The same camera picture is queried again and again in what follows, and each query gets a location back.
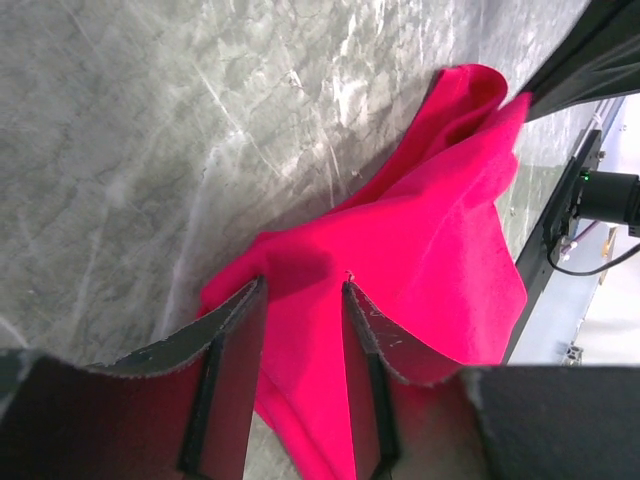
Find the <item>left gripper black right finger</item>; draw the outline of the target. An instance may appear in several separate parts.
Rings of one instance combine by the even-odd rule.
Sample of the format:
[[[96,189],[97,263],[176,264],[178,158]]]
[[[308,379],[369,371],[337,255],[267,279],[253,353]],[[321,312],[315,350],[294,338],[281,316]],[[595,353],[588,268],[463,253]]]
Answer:
[[[635,479],[639,371],[458,367],[354,283],[342,329],[360,479]]]

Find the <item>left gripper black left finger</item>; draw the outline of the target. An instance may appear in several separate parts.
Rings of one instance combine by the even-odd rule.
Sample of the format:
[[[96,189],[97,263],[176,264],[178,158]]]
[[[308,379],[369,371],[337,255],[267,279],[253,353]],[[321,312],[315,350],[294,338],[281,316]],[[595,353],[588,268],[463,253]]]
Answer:
[[[239,479],[267,284],[110,365],[1,353],[5,479]]]

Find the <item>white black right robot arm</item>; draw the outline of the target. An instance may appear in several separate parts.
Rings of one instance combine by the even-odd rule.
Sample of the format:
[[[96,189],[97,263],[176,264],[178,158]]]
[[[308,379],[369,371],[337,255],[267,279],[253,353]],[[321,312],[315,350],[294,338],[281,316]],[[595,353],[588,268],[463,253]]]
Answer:
[[[564,40],[521,88],[529,121],[576,105],[639,92],[639,3],[591,1]],[[575,182],[576,213],[639,225],[639,178],[589,173]]]

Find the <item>pink-red t shirt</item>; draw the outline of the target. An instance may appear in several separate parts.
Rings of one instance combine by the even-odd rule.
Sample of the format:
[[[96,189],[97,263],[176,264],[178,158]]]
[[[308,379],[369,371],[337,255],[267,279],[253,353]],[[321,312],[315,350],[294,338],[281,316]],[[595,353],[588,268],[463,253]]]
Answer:
[[[529,96],[496,70],[440,72],[403,140],[356,194],[264,232],[204,287],[201,312],[256,276],[269,305],[255,409],[305,479],[356,475],[341,287],[353,280],[447,365],[501,361],[527,301],[496,199],[518,168]]]

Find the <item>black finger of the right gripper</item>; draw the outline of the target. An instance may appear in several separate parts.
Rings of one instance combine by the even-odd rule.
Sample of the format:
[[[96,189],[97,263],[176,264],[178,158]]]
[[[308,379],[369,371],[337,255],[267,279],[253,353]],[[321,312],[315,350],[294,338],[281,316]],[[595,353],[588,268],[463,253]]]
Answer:
[[[639,92],[639,0],[589,2],[523,93],[527,118]]]

